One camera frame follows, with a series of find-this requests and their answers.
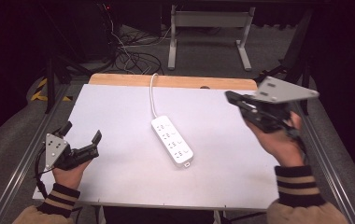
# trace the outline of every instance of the human hand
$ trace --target human hand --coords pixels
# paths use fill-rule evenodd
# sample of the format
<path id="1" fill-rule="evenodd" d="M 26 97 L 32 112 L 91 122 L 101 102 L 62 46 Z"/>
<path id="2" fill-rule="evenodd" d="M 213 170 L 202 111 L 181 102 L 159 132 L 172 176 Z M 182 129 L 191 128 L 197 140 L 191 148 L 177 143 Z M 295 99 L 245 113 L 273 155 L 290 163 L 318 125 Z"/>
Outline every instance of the human hand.
<path id="1" fill-rule="evenodd" d="M 78 189 L 84 170 L 90 162 L 91 161 L 83 162 L 78 167 L 68 171 L 59 168 L 53 169 L 52 173 L 54 175 L 55 182 L 70 189 Z"/>
<path id="2" fill-rule="evenodd" d="M 256 135 L 265 151 L 273 155 L 281 166 L 293 167 L 304 165 L 297 142 L 288 137 L 283 130 L 274 133 L 264 133 L 246 119 L 245 123 Z M 301 129 L 301 118 L 294 112 L 291 112 L 291 123 L 289 125 L 297 130 Z"/>

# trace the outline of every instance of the electrical outlet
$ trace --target electrical outlet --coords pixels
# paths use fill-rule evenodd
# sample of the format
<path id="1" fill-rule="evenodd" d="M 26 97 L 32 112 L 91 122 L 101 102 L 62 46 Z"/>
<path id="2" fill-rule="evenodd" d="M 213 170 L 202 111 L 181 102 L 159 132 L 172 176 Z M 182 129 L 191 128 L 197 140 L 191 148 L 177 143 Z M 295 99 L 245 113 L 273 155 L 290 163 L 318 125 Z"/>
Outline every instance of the electrical outlet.
<path id="1" fill-rule="evenodd" d="M 177 167 L 189 167 L 193 152 L 167 116 L 159 116 L 151 121 L 153 130 L 168 151 Z"/>

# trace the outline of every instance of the white tabletop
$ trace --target white tabletop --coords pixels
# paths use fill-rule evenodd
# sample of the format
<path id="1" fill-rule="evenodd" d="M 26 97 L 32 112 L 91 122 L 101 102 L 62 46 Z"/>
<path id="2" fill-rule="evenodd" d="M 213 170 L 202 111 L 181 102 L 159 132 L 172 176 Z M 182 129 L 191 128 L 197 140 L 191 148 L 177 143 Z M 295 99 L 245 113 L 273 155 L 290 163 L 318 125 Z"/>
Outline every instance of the white tabletop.
<path id="1" fill-rule="evenodd" d="M 224 90 L 153 88 L 159 116 L 172 120 L 194 159 L 177 168 L 151 129 L 148 87 L 84 85 L 66 136 L 72 148 L 97 130 L 100 156 L 84 173 L 79 201 L 200 209 L 266 209 L 277 198 L 277 161 L 259 145 Z M 42 177 L 50 192 L 54 179 Z M 35 192 L 35 199 L 42 199 Z"/>

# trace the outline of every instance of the jacket sleeve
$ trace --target jacket sleeve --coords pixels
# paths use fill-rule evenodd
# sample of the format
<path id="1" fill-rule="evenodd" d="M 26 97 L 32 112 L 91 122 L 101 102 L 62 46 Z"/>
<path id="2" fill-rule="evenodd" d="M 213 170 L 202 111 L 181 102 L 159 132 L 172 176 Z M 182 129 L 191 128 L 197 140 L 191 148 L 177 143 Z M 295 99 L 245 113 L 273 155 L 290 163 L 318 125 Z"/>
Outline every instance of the jacket sleeve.
<path id="1" fill-rule="evenodd" d="M 52 192 L 40 206 L 27 207 L 13 223 L 73 224 L 70 214 L 78 197 L 79 191 L 54 184 Z"/>
<path id="2" fill-rule="evenodd" d="M 320 195 L 309 166 L 277 166 L 279 199 L 267 210 L 269 224 L 344 224 L 345 217 Z"/>

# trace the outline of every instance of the metal frame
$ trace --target metal frame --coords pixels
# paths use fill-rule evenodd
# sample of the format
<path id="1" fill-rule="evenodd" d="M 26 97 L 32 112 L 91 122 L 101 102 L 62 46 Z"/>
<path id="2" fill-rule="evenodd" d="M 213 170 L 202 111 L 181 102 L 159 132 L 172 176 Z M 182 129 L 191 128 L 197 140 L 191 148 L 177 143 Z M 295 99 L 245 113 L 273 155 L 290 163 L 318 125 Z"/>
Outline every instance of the metal frame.
<path id="1" fill-rule="evenodd" d="M 33 159 L 35 158 L 36 153 L 40 149 L 42 142 L 44 141 L 46 130 L 48 129 L 59 104 L 63 100 L 67 92 L 67 89 L 68 89 L 68 85 L 63 85 L 58 90 L 56 96 L 57 98 L 56 105 L 50 110 L 49 114 L 44 115 L 40 125 L 35 131 L 35 135 L 32 138 L 32 141 L 30 142 L 29 146 L 26 148 L 20 163 L 18 164 L 15 171 L 12 173 L 12 176 L 8 181 L 6 189 L 4 190 L 2 196 L 0 197 L 0 223 L 2 222 L 3 217 L 6 214 L 8 208 L 12 204 L 14 197 L 17 195 L 21 183 L 25 178 L 26 173 L 28 172 Z"/>
<path id="2" fill-rule="evenodd" d="M 344 190 L 338 173 L 333 168 L 332 162 L 326 154 L 325 148 L 320 142 L 311 119 L 309 116 L 304 114 L 302 108 L 299 106 L 299 103 L 294 103 L 293 105 L 302 118 L 303 129 L 305 130 L 305 133 L 308 134 L 310 144 L 312 148 L 314 148 L 314 153 L 319 162 L 319 166 L 322 169 L 327 182 L 329 183 L 329 187 L 332 190 L 335 199 L 337 200 L 340 211 L 344 214 L 349 223 L 355 224 L 355 209 L 353 208 L 353 205 Z"/>
<path id="3" fill-rule="evenodd" d="M 240 40 L 236 40 L 236 46 L 245 70 L 251 71 L 249 58 L 247 52 L 245 51 L 245 43 L 248 39 L 254 11 L 255 7 L 251 7 L 249 12 L 176 11 L 176 6 L 172 6 L 171 43 L 169 45 L 168 69 L 174 70 L 176 66 L 178 46 L 178 41 L 176 39 L 177 27 L 244 27 L 242 38 Z"/>

